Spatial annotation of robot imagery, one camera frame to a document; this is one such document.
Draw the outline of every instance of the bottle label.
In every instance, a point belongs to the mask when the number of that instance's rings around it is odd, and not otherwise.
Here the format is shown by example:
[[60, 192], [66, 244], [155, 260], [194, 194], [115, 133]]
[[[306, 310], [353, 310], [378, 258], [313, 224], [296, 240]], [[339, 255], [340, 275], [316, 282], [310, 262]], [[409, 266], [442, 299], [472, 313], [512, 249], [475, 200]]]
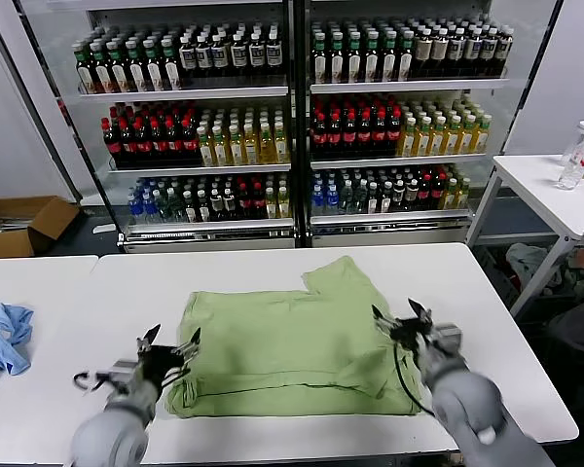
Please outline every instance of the bottle label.
[[191, 47], [187, 49], [180, 49], [179, 59], [182, 62], [182, 67], [185, 70], [194, 70], [197, 68], [197, 57], [195, 56], [195, 49]]
[[128, 78], [126, 78], [126, 73], [124, 72], [124, 67], [121, 65], [113, 65], [113, 75], [117, 80], [117, 85], [121, 92], [129, 92]]
[[283, 63], [283, 57], [281, 56], [281, 45], [275, 44], [266, 46], [266, 59], [269, 66], [279, 66]]
[[264, 46], [249, 46], [251, 66], [264, 66]]
[[434, 41], [432, 43], [432, 51], [430, 57], [433, 60], [443, 60], [446, 57], [448, 50], [448, 41]]
[[230, 62], [227, 59], [227, 49], [223, 47], [212, 47], [212, 58], [215, 68], [227, 68]]
[[418, 40], [418, 46], [416, 47], [416, 60], [428, 60], [430, 58], [430, 49], [432, 47], [431, 40]]
[[495, 55], [495, 48], [497, 47], [497, 39], [483, 40], [483, 47], [480, 50], [480, 58], [483, 60], [491, 60]]
[[199, 212], [201, 213], [201, 219], [204, 222], [209, 222], [209, 220], [210, 220], [210, 210], [207, 208], [207, 206], [200, 207], [199, 208]]
[[398, 67], [398, 81], [407, 81], [409, 69], [411, 68], [411, 54], [400, 56], [400, 66]]
[[246, 158], [249, 161], [249, 164], [255, 165], [257, 163], [257, 152], [255, 151], [255, 146], [253, 144], [245, 145], [246, 149]]
[[195, 49], [197, 52], [197, 65], [201, 70], [207, 70], [212, 67], [212, 59], [210, 56], [210, 47], [202, 49]]
[[357, 133], [357, 139], [362, 143], [367, 143], [370, 141], [370, 131]]
[[175, 63], [167, 63], [164, 68], [166, 68], [166, 74], [168, 75], [168, 81], [171, 84], [172, 90], [180, 90], [179, 84], [179, 73], [177, 72], [177, 65]]
[[478, 135], [478, 139], [476, 140], [476, 144], [474, 145], [474, 153], [475, 154], [482, 154], [487, 149], [487, 138], [489, 137], [488, 133], [480, 133]]
[[324, 56], [317, 56], [315, 58], [315, 81], [317, 84], [324, 83], [324, 71], [327, 60]]
[[279, 163], [284, 163], [285, 162], [285, 153], [286, 153], [285, 141], [276, 141], [274, 143], [274, 147], [276, 148], [277, 161]]
[[110, 75], [108, 74], [108, 70], [105, 66], [96, 66], [95, 71], [97, 72], [97, 77], [101, 82], [101, 85], [104, 86], [105, 92], [112, 92], [113, 91], [113, 82], [110, 79]]
[[203, 159], [204, 167], [212, 167], [214, 165], [212, 153], [207, 146], [201, 146], [201, 158]]
[[143, 70], [141, 69], [140, 65], [130, 65], [129, 71], [132, 72], [132, 78], [134, 79], [136, 90], [139, 92], [145, 92], [147, 90], [147, 86], [145, 85], [145, 77], [143, 76]]
[[152, 79], [154, 90], [164, 90], [163, 77], [160, 74], [160, 67], [156, 63], [150, 63], [147, 65], [147, 70], [149, 71], [149, 76]]
[[418, 156], [425, 156], [426, 150], [428, 149], [428, 140], [430, 137], [427, 134], [423, 134], [420, 138], [420, 145], [418, 146]]
[[377, 61], [379, 58], [376, 55], [368, 55], [366, 57], [366, 83], [372, 83], [377, 73]]
[[469, 195], [467, 193], [461, 193], [456, 202], [455, 209], [466, 209], [467, 208], [467, 198]]
[[463, 41], [455, 39], [448, 45], [448, 59], [452, 61], [461, 60], [463, 57]]
[[455, 146], [456, 146], [457, 139], [458, 139], [457, 134], [451, 133], [448, 135], [448, 141], [446, 142], [446, 151], [444, 153], [446, 156], [450, 156], [450, 155], [455, 153]]
[[279, 213], [281, 214], [281, 217], [290, 217], [290, 204], [288, 204], [287, 202], [281, 202], [279, 204]]
[[340, 83], [342, 81], [342, 65], [344, 59], [336, 55], [331, 60], [331, 83]]
[[389, 205], [391, 204], [390, 198], [383, 198], [381, 200], [381, 213], [389, 212]]
[[246, 60], [246, 47], [245, 46], [232, 46], [232, 62], [234, 67], [241, 68], [247, 65]]
[[227, 165], [227, 158], [225, 157], [225, 147], [216, 145], [214, 147], [214, 152], [216, 153], [216, 159], [219, 166]]
[[471, 133], [464, 133], [462, 139], [460, 140], [460, 147], [458, 148], [457, 154], [465, 154], [469, 149], [470, 143]]
[[436, 133], [432, 137], [432, 143], [430, 143], [430, 153], [429, 156], [439, 156], [439, 149], [441, 148], [441, 142], [444, 140], [443, 134]]
[[405, 136], [405, 140], [402, 145], [402, 156], [408, 158], [411, 155], [411, 149], [413, 148], [413, 136]]
[[269, 219], [276, 218], [276, 204], [267, 203], [266, 204], [266, 212], [269, 215]]
[[89, 69], [81, 66], [78, 68], [78, 74], [80, 75], [80, 79], [82, 80], [82, 84], [84, 85], [87, 94], [95, 94], [95, 84], [93, 83], [93, 78], [91, 77]]
[[396, 55], [388, 54], [383, 59], [383, 81], [391, 81], [393, 65], [396, 63]]
[[106, 145], [108, 152], [112, 155], [121, 153], [121, 143], [109, 143]]
[[348, 59], [348, 82], [356, 83], [357, 77], [359, 76], [359, 64], [361, 63], [361, 57], [359, 55], [353, 55]]

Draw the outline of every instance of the plastic bottle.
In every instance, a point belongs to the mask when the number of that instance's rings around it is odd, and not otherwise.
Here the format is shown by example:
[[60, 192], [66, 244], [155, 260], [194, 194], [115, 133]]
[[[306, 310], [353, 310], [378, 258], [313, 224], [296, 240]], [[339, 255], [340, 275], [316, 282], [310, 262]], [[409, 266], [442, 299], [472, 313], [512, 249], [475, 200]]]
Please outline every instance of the plastic bottle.
[[558, 188], [573, 190], [584, 176], [584, 141], [578, 144], [558, 180]]
[[573, 143], [570, 143], [566, 147], [565, 151], [563, 152], [563, 157], [561, 158], [561, 165], [562, 166], [566, 165], [566, 163], [570, 159], [571, 155], [573, 154], [573, 150], [575, 149], [575, 147], [577, 147], [577, 145], [584, 142], [584, 120], [582, 120], [577, 125], [577, 132], [578, 132], [577, 140]]
[[340, 205], [340, 197], [338, 196], [338, 189], [335, 185], [329, 186], [327, 192], [327, 204], [325, 214], [327, 216], [334, 216], [338, 214], [338, 206]]

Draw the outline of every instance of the bottle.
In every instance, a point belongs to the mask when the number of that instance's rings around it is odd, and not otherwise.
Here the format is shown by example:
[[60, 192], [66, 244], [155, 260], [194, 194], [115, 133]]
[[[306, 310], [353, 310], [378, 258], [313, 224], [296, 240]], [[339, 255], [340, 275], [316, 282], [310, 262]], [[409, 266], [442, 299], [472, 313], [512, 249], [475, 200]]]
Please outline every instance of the bottle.
[[561, 158], [561, 165], [565, 166], [568, 160], [571, 158], [575, 148], [584, 142], [584, 120], [582, 120], [577, 126], [578, 137], [574, 143], [570, 143], [565, 151], [563, 152], [563, 157]]
[[578, 144], [558, 180], [557, 187], [573, 190], [584, 177], [584, 141]]
[[437, 115], [435, 125], [430, 131], [430, 143], [428, 144], [429, 156], [439, 156], [441, 154], [441, 145], [446, 130], [446, 118], [443, 115]]
[[456, 142], [460, 135], [460, 116], [454, 115], [452, 117], [452, 122], [450, 123], [450, 128], [446, 129], [444, 134], [444, 141], [441, 144], [441, 154], [445, 156], [451, 156], [455, 153]]
[[326, 82], [327, 58], [324, 53], [324, 32], [316, 32], [311, 52], [312, 75], [317, 85]]
[[260, 130], [260, 163], [276, 163], [271, 126], [267, 122], [262, 122]]
[[388, 82], [394, 78], [394, 66], [396, 64], [396, 31], [387, 31], [385, 46], [383, 48], [383, 73], [381, 81]]
[[249, 165], [256, 165], [258, 160], [258, 149], [253, 136], [253, 124], [244, 124], [244, 144], [242, 146], [244, 156]]
[[428, 75], [428, 61], [430, 60], [430, 50], [433, 43], [430, 38], [430, 32], [430, 29], [424, 29], [416, 43], [413, 68], [416, 76], [420, 78], [425, 78]]
[[465, 41], [465, 51], [463, 53], [463, 63], [466, 70], [464, 73], [468, 77], [476, 75], [476, 63], [478, 57], [480, 56], [480, 50], [482, 49], [483, 41], [480, 38], [482, 29], [479, 27], [474, 28], [471, 36]]
[[469, 153], [485, 154], [487, 151], [487, 139], [489, 138], [489, 127], [491, 126], [492, 116], [485, 114], [480, 122], [480, 126], [474, 129]]
[[430, 117], [422, 117], [420, 128], [416, 131], [411, 149], [412, 156], [426, 156], [430, 140]]
[[379, 53], [377, 52], [379, 31], [369, 31], [366, 43], [364, 76], [366, 83], [372, 83], [377, 78]]
[[212, 61], [214, 68], [212, 69], [215, 76], [225, 76], [227, 68], [230, 65], [229, 57], [227, 56], [227, 46], [219, 34], [212, 36], [214, 43], [210, 50], [212, 51]]
[[251, 34], [251, 43], [249, 44], [249, 58], [251, 61], [251, 73], [253, 75], [264, 74], [266, 66], [266, 52], [264, 42], [260, 39], [260, 34], [254, 32]]
[[210, 148], [209, 141], [207, 140], [207, 133], [205, 132], [205, 127], [200, 126], [197, 128], [197, 135], [199, 137], [199, 150], [201, 152], [201, 160], [203, 161], [204, 167], [213, 167], [214, 158], [212, 156], [212, 148]]
[[95, 82], [93, 80], [95, 71], [87, 59], [84, 46], [82, 43], [77, 42], [71, 46], [71, 49], [76, 56], [76, 71], [78, 72], [78, 76], [80, 76], [82, 91], [86, 94], [95, 94]]
[[469, 178], [463, 178], [460, 188], [456, 191], [455, 209], [467, 209], [470, 182]]
[[500, 77], [506, 65], [506, 59], [513, 47], [513, 34], [515, 30], [512, 27], [502, 26], [502, 34], [497, 39], [495, 56], [493, 57], [493, 76]]
[[456, 197], [456, 179], [451, 178], [448, 182], [448, 188], [444, 190], [444, 194], [439, 199], [437, 209], [454, 209]]
[[156, 45], [151, 39], [143, 41], [143, 46], [145, 47], [145, 55], [147, 56], [145, 60], [145, 65], [147, 66], [147, 71], [149, 72], [149, 78], [154, 90], [164, 90], [163, 86], [163, 75], [161, 73], [160, 60], [158, 54], [156, 53]]
[[368, 192], [368, 214], [377, 212], [377, 182], [370, 182], [370, 191]]
[[405, 126], [405, 132], [398, 141], [398, 156], [403, 158], [409, 158], [412, 154], [413, 143], [416, 133], [416, 119], [409, 117], [407, 119], [407, 125]]
[[199, 214], [201, 216], [201, 221], [210, 222], [210, 208], [207, 205], [205, 190], [197, 191], [197, 199], [199, 200]]
[[110, 78], [110, 73], [108, 73], [108, 58], [102, 49], [102, 45], [98, 42], [93, 42], [91, 45], [91, 52], [93, 53], [92, 66], [97, 75], [97, 79], [101, 84], [98, 88], [99, 92], [114, 92], [115, 84]]
[[459, 132], [458, 138], [456, 139], [456, 154], [469, 153], [469, 146], [471, 145], [475, 123], [476, 123], [475, 116], [470, 114], [466, 117], [465, 125]]

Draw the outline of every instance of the yellow drink bottle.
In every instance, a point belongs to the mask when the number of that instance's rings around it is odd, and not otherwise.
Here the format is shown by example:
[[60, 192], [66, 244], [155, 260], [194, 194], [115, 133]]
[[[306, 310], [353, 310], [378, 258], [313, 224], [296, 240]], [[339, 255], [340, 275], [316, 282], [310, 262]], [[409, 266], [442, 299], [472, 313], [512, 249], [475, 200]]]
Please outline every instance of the yellow drink bottle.
[[446, 118], [443, 115], [435, 117], [435, 125], [430, 131], [430, 143], [427, 154], [429, 156], [439, 156], [441, 154], [441, 144], [444, 141], [446, 130]]
[[460, 117], [454, 115], [450, 122], [450, 127], [446, 129], [444, 134], [444, 141], [441, 143], [440, 153], [442, 155], [451, 156], [455, 153], [456, 141], [460, 132]]
[[487, 114], [483, 116], [480, 126], [474, 130], [471, 138], [469, 152], [472, 154], [484, 154], [487, 151], [487, 139], [489, 138], [489, 128], [491, 126], [492, 116]]

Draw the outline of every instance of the display shelf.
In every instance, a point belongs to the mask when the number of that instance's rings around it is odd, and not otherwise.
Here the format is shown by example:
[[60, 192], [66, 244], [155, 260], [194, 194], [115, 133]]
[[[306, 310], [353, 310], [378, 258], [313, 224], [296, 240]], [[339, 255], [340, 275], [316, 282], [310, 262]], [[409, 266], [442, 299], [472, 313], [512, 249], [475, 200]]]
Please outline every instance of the display shelf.
[[470, 217], [469, 209], [402, 211], [385, 214], [347, 214], [341, 216], [311, 216], [312, 227], [360, 226], [413, 221], [442, 221]]
[[195, 90], [160, 90], [148, 92], [113, 92], [104, 94], [82, 94], [80, 98], [87, 102], [148, 102], [158, 100], [189, 99], [235, 99], [243, 97], [282, 97], [287, 95], [288, 87], [258, 86], [240, 88], [201, 88]]
[[178, 167], [110, 169], [109, 175], [129, 175], [132, 177], [171, 177], [182, 175], [217, 175], [223, 173], [287, 172], [289, 163], [265, 163], [261, 165], [224, 165], [220, 167]]
[[197, 5], [231, 5], [238, 3], [281, 3], [282, 0], [48, 0], [55, 12], [123, 10], [131, 8], [192, 7]]
[[380, 159], [355, 159], [355, 160], [331, 160], [312, 161], [311, 168], [320, 170], [325, 168], [348, 168], [348, 167], [382, 167], [394, 165], [421, 165], [428, 163], [458, 163], [481, 161], [487, 157], [486, 154], [460, 154], [455, 156], [424, 156], [415, 158], [380, 158]]
[[480, 80], [391, 81], [386, 83], [341, 83], [311, 85], [312, 94], [340, 94], [351, 92], [401, 92], [409, 90], [496, 90], [504, 88], [505, 78]]

